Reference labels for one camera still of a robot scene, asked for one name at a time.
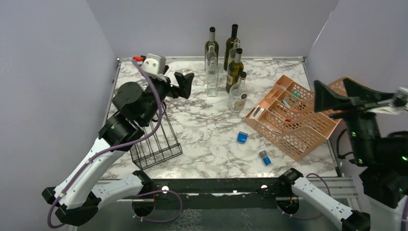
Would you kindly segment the green bottle black capsule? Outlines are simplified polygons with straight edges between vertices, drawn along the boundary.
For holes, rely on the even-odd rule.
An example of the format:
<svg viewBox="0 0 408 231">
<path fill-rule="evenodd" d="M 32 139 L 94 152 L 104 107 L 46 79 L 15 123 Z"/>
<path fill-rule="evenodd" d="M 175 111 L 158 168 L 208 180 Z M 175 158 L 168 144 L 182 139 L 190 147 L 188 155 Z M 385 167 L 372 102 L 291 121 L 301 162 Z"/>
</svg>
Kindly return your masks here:
<svg viewBox="0 0 408 231">
<path fill-rule="evenodd" d="M 233 47 L 233 43 L 235 39 L 237 38 L 238 27 L 239 27 L 238 24 L 233 24 L 231 26 L 231 36 L 226 41 L 226 49 L 225 49 L 224 65 L 223 65 L 225 71 L 227 71 L 227 68 L 228 68 L 230 50 Z"/>
</svg>

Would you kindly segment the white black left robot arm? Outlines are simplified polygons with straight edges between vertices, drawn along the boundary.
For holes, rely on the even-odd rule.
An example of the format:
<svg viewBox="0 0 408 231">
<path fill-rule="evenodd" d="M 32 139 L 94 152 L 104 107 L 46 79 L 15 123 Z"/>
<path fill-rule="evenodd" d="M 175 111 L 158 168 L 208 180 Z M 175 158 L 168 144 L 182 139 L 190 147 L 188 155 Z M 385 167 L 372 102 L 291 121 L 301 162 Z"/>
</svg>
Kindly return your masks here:
<svg viewBox="0 0 408 231">
<path fill-rule="evenodd" d="M 172 85 L 169 78 L 159 80 L 146 73 L 142 76 L 147 81 L 145 88 L 133 81 L 118 88 L 112 100 L 117 111 L 107 119 L 94 145 L 71 175 L 60 185 L 42 192 L 51 205 L 49 215 L 55 215 L 61 226 L 81 226 L 110 203 L 133 195 L 143 198 L 151 193 L 152 182 L 141 170 L 120 181 L 97 184 L 133 145 L 149 139 L 160 128 L 165 98 L 187 99 L 191 94 L 193 73 L 176 72 L 177 85 Z"/>
</svg>

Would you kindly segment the green bottle silver capsule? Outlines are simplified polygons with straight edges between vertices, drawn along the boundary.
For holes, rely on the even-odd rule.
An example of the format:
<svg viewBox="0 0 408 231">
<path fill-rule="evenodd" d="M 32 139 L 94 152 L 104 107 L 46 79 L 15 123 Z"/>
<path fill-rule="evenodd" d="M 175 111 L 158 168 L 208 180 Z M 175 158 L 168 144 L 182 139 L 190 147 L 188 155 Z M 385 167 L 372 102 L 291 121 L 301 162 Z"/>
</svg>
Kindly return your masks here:
<svg viewBox="0 0 408 231">
<path fill-rule="evenodd" d="M 216 41 L 216 28 L 214 26 L 209 28 L 209 40 L 205 43 L 205 53 L 209 51 L 209 44 L 214 43 L 215 44 L 215 52 L 217 54 L 217 57 L 219 57 L 219 44 Z"/>
<path fill-rule="evenodd" d="M 232 85 L 238 82 L 241 72 L 244 69 L 241 62 L 242 48 L 237 48 L 233 61 L 229 64 L 227 69 L 226 91 L 230 92 Z"/>
</svg>

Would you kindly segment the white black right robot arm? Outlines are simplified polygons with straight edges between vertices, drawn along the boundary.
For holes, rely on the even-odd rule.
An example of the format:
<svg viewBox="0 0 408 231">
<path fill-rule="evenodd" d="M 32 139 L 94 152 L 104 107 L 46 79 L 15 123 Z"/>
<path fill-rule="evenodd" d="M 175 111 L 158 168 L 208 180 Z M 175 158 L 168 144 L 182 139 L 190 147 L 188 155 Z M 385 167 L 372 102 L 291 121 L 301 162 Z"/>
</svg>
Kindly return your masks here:
<svg viewBox="0 0 408 231">
<path fill-rule="evenodd" d="M 398 115 L 408 109 L 408 90 L 395 93 L 370 89 L 346 77 L 346 96 L 314 81 L 315 112 L 333 110 L 331 118 L 346 124 L 353 158 L 363 167 L 359 177 L 370 203 L 370 213 L 345 206 L 315 187 L 291 168 L 279 177 L 278 191 L 299 196 L 329 218 L 341 231 L 402 231 L 408 227 L 408 133 L 382 137 L 377 114 Z"/>
</svg>

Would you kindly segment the clear glass bottle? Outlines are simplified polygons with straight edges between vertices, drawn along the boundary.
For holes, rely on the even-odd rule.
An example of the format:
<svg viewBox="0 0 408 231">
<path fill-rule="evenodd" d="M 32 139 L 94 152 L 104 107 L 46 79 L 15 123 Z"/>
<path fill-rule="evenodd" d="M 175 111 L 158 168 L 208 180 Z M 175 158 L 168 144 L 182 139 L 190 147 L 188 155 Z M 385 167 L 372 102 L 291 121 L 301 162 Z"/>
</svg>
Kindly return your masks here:
<svg viewBox="0 0 408 231">
<path fill-rule="evenodd" d="M 240 47 L 240 40 L 236 38 L 233 42 L 231 49 L 229 50 L 228 65 L 235 59 L 236 50 Z"/>
<path fill-rule="evenodd" d="M 216 53 L 216 44 L 211 42 L 208 45 L 208 51 L 205 54 L 205 71 L 207 71 L 207 68 L 210 64 L 211 58 L 215 57 L 216 61 L 218 60 L 218 56 Z"/>
<path fill-rule="evenodd" d="M 218 65 L 217 57 L 211 57 L 208 60 L 206 72 L 207 88 L 206 93 L 209 97 L 216 97 L 218 92 Z"/>
</svg>

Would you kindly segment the clear bottle cork stopper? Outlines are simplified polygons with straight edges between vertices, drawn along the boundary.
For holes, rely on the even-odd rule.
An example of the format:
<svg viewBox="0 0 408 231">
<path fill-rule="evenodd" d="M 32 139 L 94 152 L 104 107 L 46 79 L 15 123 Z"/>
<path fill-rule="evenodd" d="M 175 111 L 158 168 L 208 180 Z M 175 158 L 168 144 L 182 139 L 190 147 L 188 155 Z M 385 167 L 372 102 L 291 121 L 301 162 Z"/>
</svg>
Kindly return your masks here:
<svg viewBox="0 0 408 231">
<path fill-rule="evenodd" d="M 248 89 L 245 85 L 246 72 L 241 72 L 238 82 L 231 86 L 228 99 L 228 108 L 236 113 L 244 109 L 248 98 Z"/>
</svg>

